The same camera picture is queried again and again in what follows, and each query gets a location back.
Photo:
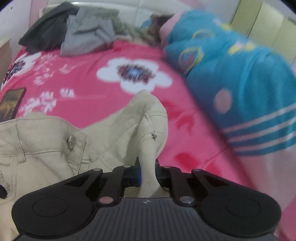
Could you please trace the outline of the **grey sweatshirt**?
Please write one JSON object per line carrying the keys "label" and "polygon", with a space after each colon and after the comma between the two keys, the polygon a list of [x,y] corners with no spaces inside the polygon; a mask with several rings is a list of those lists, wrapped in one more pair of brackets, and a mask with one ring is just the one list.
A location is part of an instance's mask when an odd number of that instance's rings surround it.
{"label": "grey sweatshirt", "polygon": [[61,44],[61,56],[79,56],[108,50],[115,41],[112,21],[97,15],[95,9],[81,7],[67,20],[67,32]]}

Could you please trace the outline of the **yellow-green wardrobe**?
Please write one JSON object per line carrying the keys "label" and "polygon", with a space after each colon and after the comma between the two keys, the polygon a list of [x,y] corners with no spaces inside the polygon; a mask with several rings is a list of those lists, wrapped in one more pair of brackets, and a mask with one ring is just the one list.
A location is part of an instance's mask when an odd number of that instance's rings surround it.
{"label": "yellow-green wardrobe", "polygon": [[273,48],[288,63],[295,65],[295,21],[269,4],[240,1],[231,27],[257,44]]}

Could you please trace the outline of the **pink floral bed sheet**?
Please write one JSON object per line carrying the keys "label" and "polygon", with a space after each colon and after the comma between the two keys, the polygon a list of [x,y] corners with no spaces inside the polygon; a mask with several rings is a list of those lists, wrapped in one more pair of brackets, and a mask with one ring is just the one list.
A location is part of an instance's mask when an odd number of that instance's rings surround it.
{"label": "pink floral bed sheet", "polygon": [[201,168],[272,196],[282,209],[280,240],[295,240],[295,148],[240,161],[157,49],[117,42],[113,49],[78,57],[59,51],[18,53],[1,88],[26,88],[16,113],[58,117],[83,129],[121,110],[140,91],[163,105],[168,137],[159,162],[184,172]]}

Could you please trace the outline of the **smartphone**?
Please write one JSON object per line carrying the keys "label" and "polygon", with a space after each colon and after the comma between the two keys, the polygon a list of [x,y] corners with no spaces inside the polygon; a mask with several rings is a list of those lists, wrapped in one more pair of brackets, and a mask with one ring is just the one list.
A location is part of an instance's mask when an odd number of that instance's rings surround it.
{"label": "smartphone", "polygon": [[13,120],[25,96],[26,88],[13,89],[6,92],[0,105],[0,122]]}

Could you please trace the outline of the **beige trousers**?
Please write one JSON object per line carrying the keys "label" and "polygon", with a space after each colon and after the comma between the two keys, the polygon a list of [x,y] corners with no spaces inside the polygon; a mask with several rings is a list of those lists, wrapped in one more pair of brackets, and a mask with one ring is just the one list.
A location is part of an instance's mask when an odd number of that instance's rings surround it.
{"label": "beige trousers", "polygon": [[148,91],[102,121],[78,129],[44,113],[30,113],[1,123],[1,240],[18,231],[11,217],[22,196],[94,168],[110,172],[139,161],[142,183],[127,196],[167,197],[155,172],[156,159],[168,137],[167,112]]}

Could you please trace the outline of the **patterned pillow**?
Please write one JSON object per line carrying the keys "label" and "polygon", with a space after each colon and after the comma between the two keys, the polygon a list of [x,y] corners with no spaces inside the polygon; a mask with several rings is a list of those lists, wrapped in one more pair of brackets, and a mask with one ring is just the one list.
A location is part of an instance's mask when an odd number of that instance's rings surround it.
{"label": "patterned pillow", "polygon": [[122,22],[118,17],[111,20],[113,24],[113,28],[117,35],[128,36],[132,39],[132,41],[140,41],[144,44],[148,44],[141,35],[140,27],[136,27],[131,24],[127,24]]}

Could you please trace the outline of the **black garment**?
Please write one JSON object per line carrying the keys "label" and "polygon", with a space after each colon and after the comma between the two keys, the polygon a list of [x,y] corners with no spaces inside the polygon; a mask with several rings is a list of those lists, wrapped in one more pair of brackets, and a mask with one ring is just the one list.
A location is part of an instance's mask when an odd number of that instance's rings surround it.
{"label": "black garment", "polygon": [[68,17],[77,15],[78,12],[79,7],[69,2],[61,3],[39,18],[20,38],[18,44],[26,47],[31,54],[60,47],[67,33]]}

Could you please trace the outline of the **pink white headboard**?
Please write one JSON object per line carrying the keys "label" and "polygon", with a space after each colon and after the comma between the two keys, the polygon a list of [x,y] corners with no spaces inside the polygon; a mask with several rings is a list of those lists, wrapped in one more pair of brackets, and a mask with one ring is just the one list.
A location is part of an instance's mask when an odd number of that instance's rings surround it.
{"label": "pink white headboard", "polygon": [[76,6],[95,6],[106,9],[124,10],[126,8],[144,9],[152,13],[175,14],[189,9],[180,1],[67,1]]}

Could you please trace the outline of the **blue pink floral quilt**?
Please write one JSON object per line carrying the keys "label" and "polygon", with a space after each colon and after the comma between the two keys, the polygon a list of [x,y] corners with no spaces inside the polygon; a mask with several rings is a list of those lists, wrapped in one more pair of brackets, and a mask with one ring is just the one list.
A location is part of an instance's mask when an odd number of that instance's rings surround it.
{"label": "blue pink floral quilt", "polygon": [[266,155],[295,144],[295,73],[272,49],[194,9],[174,24],[164,52],[237,154]]}

